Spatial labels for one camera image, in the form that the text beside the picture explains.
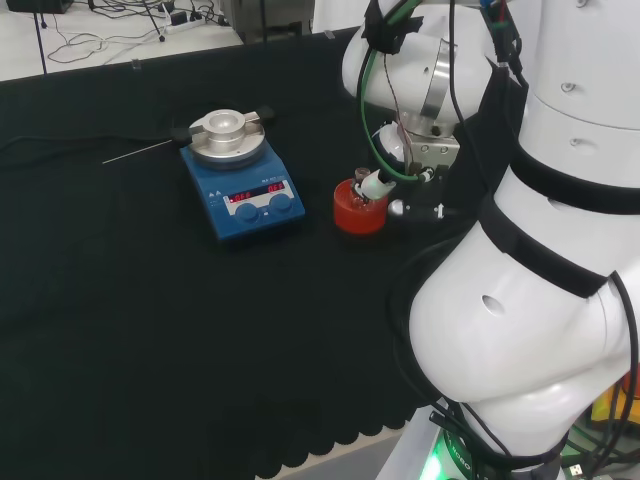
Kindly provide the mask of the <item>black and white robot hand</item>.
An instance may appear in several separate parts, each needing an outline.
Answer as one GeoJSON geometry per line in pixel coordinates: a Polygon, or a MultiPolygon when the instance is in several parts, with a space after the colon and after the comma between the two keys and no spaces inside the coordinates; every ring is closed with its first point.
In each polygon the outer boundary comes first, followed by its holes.
{"type": "Polygon", "coordinates": [[[403,185],[391,180],[384,182],[380,175],[379,170],[357,169],[351,190],[365,205],[383,206],[391,218],[409,223],[436,224],[468,215],[463,209],[444,203],[447,167],[427,168],[417,177],[417,182],[403,185]]]}

